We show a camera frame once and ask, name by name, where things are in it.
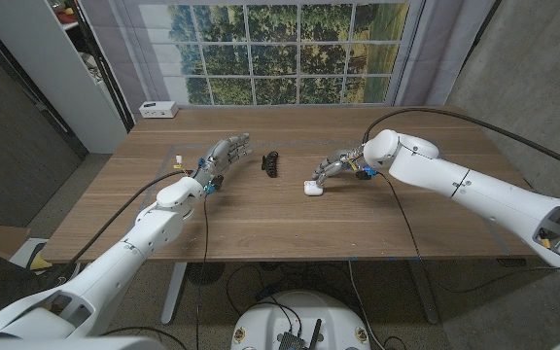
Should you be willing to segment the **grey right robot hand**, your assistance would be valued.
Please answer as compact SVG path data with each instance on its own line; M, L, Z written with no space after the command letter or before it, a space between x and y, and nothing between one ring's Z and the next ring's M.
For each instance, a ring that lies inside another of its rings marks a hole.
M360 146L333 151L315 169L312 180L322 188L329 177L345 170L353 171L359 180L370 180L376 174L364 158L364 147Z

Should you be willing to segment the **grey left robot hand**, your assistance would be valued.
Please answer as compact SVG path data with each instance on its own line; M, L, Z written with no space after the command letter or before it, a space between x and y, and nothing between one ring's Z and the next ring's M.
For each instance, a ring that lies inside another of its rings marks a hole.
M219 189L229 167L252 153L249 141L249 133L222 139L208 151L205 157L198 161L193 178L206 193Z

